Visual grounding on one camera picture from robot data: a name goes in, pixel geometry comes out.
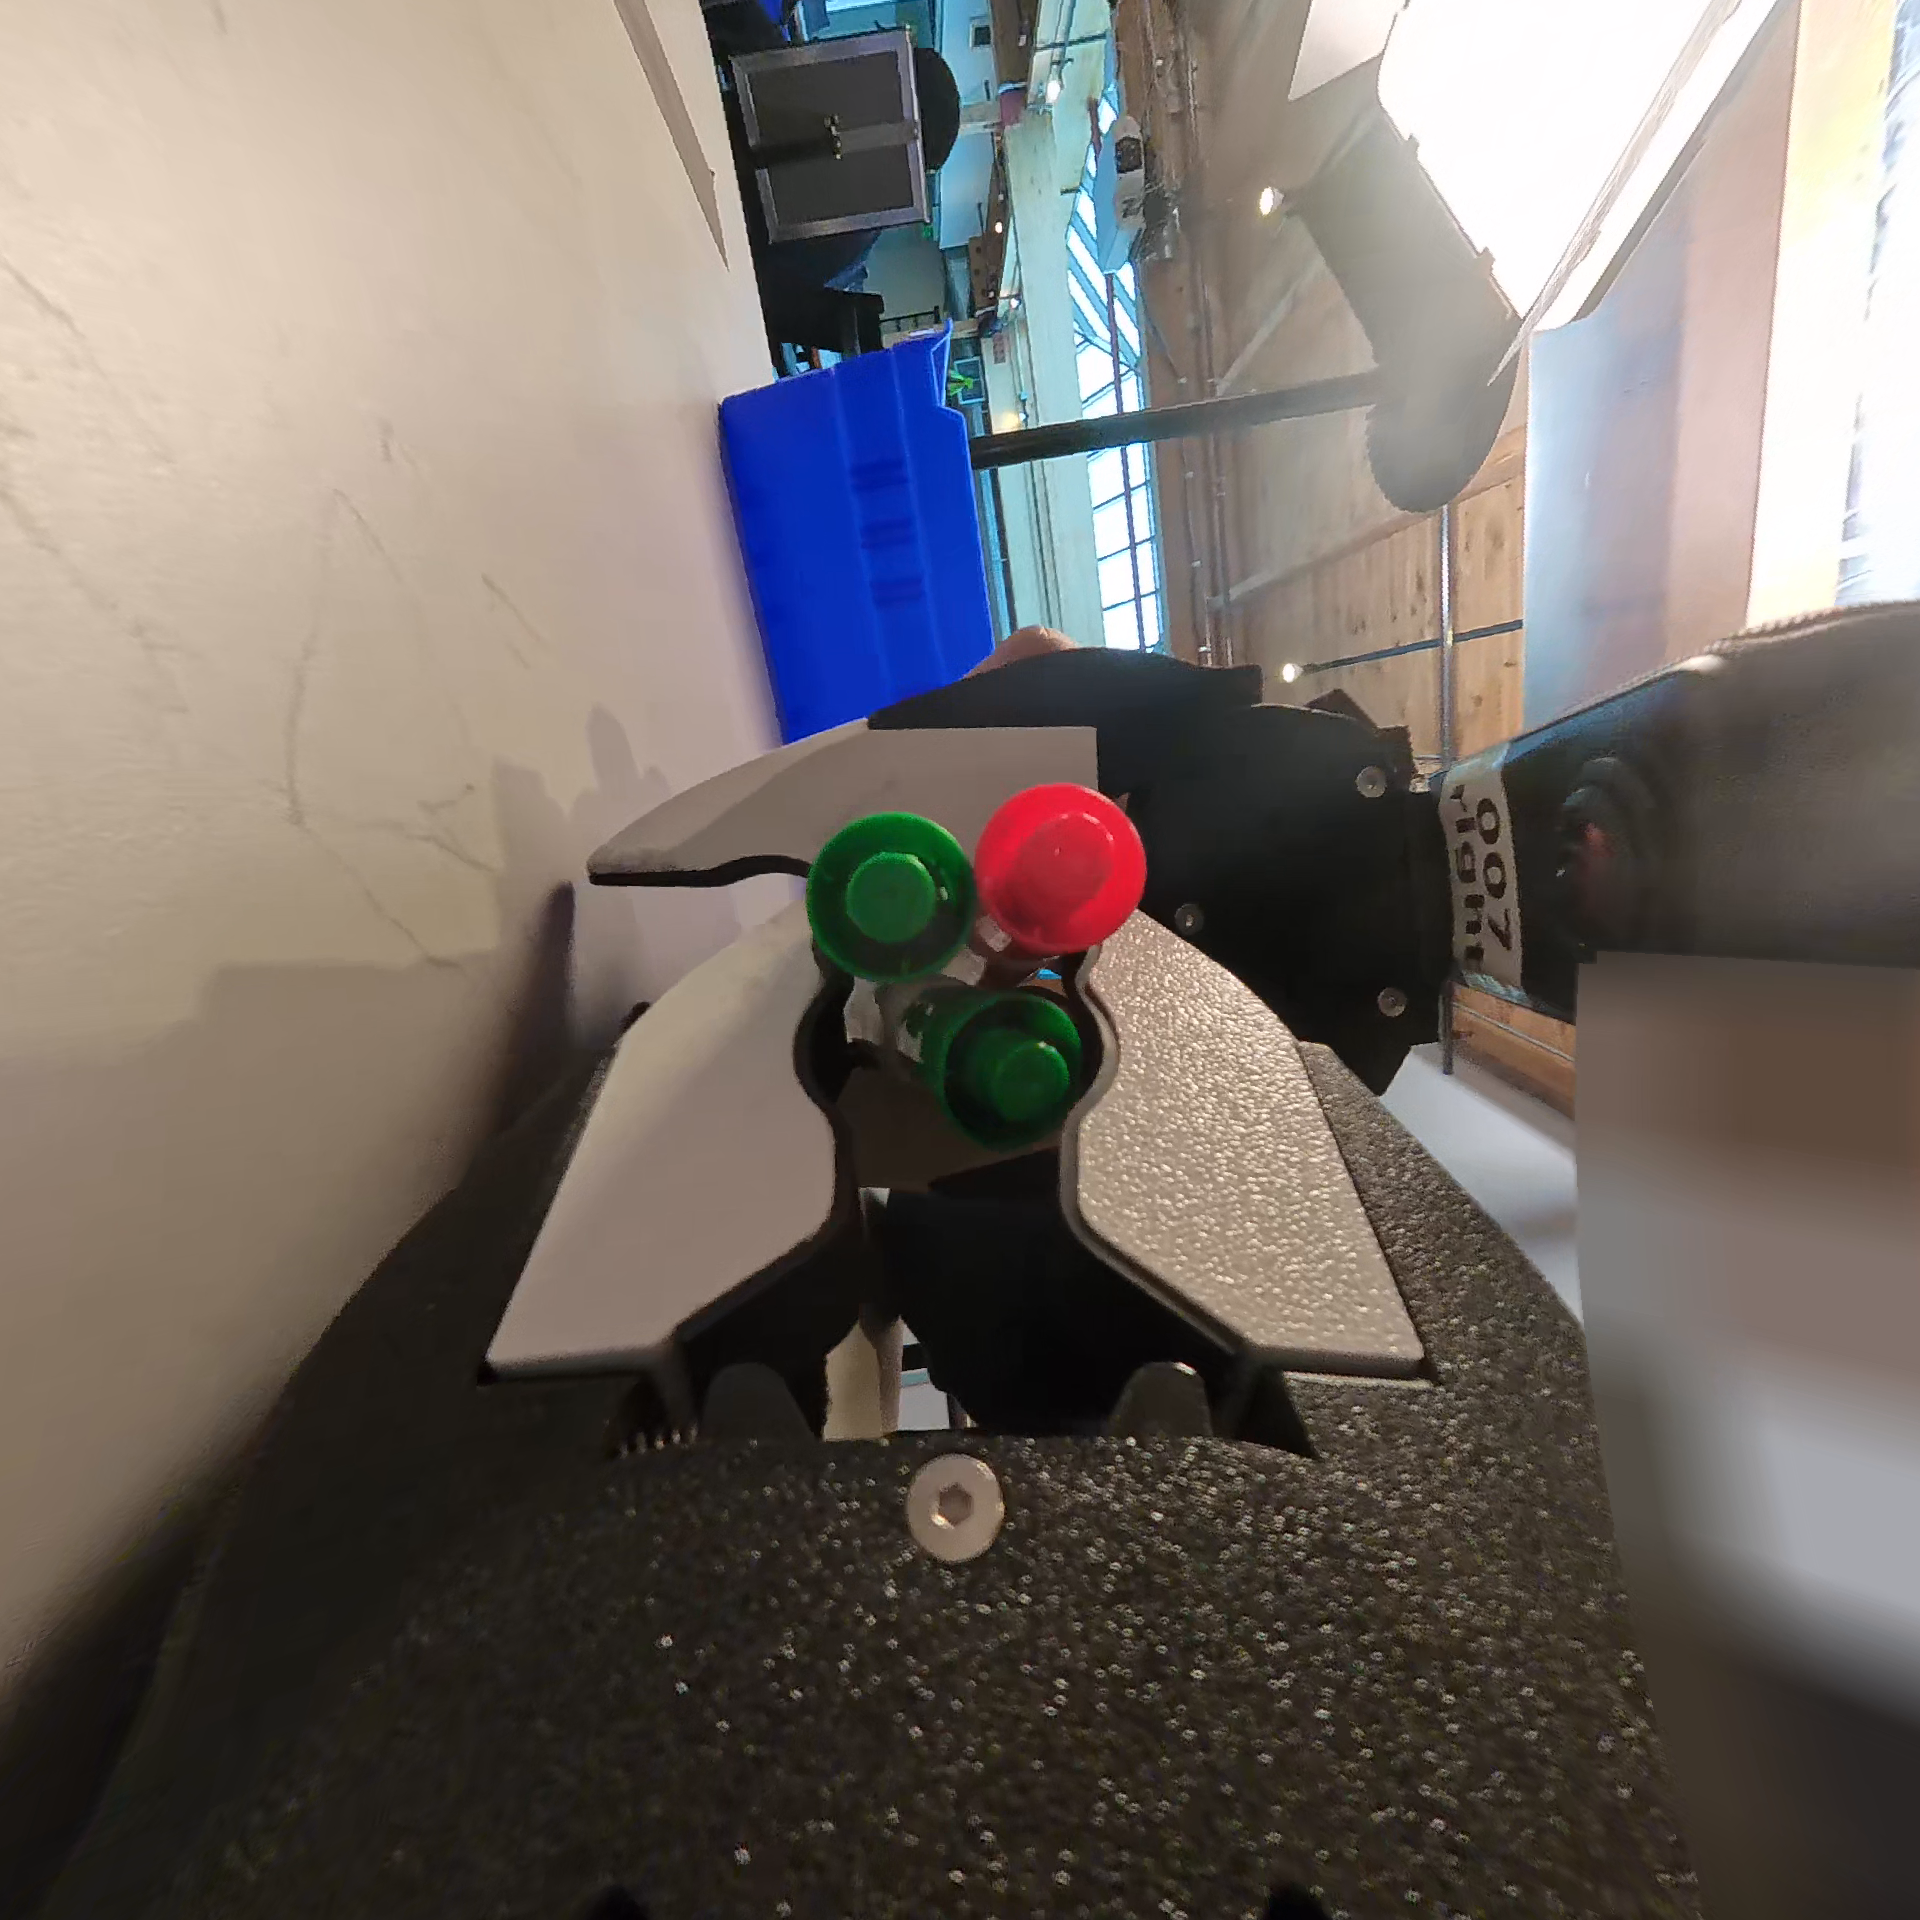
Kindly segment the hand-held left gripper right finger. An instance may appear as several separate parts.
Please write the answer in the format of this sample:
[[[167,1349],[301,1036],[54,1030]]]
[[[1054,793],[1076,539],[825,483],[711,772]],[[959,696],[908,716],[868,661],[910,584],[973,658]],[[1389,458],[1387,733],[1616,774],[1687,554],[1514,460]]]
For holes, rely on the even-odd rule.
[[[1071,979],[1098,1051],[1059,1134],[1079,1247],[1199,1342],[1219,1421],[1271,1381],[1423,1389],[1426,1346],[1301,1046],[1135,913]]]

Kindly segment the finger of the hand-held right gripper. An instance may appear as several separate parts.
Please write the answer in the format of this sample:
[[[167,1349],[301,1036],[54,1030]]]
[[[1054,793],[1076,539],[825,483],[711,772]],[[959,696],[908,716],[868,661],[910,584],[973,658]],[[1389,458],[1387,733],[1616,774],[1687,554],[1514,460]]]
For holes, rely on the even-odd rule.
[[[825,840],[881,811],[917,813],[973,854],[995,809],[1016,793],[1097,781],[1093,728],[850,724],[653,806],[589,856],[589,882],[706,890],[748,877],[805,877]]]

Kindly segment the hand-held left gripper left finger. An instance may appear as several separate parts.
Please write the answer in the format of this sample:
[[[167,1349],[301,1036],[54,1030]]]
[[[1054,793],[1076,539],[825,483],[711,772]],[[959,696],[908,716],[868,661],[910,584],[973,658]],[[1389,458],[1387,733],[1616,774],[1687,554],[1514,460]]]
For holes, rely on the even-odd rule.
[[[853,1184],[802,1042],[817,969],[696,969],[615,1044],[488,1345],[501,1381],[629,1373],[686,1421],[737,1362],[813,1421],[853,1330]]]

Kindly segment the green dry erase marker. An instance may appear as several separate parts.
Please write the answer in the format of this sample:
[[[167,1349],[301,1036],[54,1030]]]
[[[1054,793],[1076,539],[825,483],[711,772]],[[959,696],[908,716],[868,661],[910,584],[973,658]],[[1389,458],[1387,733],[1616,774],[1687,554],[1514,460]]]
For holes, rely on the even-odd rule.
[[[930,984],[900,1013],[898,1051],[952,1127],[997,1153],[1049,1139],[1086,1088],[1082,1032],[1048,991]]]
[[[977,894],[969,854],[946,828],[885,809],[849,822],[820,847],[804,906],[821,962],[898,986],[946,969],[967,948]]]

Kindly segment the red dry erase marker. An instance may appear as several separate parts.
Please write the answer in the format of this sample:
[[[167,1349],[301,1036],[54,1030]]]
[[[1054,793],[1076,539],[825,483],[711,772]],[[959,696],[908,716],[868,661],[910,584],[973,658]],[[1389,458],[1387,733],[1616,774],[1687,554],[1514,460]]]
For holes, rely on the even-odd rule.
[[[995,808],[971,877],[986,953],[1052,962],[1112,936],[1139,909],[1147,866],[1116,802],[1078,783],[1043,783]]]

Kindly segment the blue plastic bin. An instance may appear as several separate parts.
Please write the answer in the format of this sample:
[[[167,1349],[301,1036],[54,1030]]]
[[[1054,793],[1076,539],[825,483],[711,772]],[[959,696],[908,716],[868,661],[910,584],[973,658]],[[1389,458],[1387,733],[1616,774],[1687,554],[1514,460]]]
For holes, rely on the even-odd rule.
[[[717,435],[784,747],[995,646],[950,328],[726,397]]]

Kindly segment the black lamp pole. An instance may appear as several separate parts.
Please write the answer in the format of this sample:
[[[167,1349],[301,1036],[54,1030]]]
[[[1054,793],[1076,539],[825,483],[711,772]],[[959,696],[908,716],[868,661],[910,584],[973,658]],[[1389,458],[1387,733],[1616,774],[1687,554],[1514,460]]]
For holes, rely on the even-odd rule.
[[[1365,413],[1381,396],[1379,374],[1369,370],[1272,391],[1001,431],[969,438],[967,454],[976,471],[1029,468],[1131,446],[1225,438],[1266,425]]]

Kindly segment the black ceiling lamp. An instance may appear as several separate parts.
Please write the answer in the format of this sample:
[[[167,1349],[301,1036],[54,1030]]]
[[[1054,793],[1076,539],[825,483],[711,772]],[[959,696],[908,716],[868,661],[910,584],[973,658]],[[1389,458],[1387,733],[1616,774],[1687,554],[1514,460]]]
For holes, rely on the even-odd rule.
[[[1295,5],[1294,97],[1233,241],[1372,370],[1365,468],[1402,516],[1468,494],[1527,374],[1672,316],[1677,381],[1764,391],[1800,5]]]

